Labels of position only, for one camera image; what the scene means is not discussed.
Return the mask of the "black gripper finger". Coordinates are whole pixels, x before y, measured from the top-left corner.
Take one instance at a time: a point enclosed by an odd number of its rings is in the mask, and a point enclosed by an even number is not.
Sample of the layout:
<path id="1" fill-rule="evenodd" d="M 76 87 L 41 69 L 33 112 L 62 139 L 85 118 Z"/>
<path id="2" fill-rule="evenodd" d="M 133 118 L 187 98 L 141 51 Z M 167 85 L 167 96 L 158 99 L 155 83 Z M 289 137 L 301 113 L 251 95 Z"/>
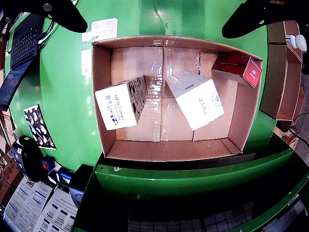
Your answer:
<path id="1" fill-rule="evenodd" d="M 283 0 L 281 4 L 270 0 L 248 0 L 240 4 L 222 27 L 222 36 L 234 39 L 264 25 L 281 21 L 296 21 L 301 29 L 309 26 L 307 0 Z"/>
<path id="2" fill-rule="evenodd" d="M 0 29 L 14 21 L 19 13 L 41 15 L 62 27 L 78 33 L 86 32 L 87 22 L 70 0 L 2 0 L 0 2 Z"/>

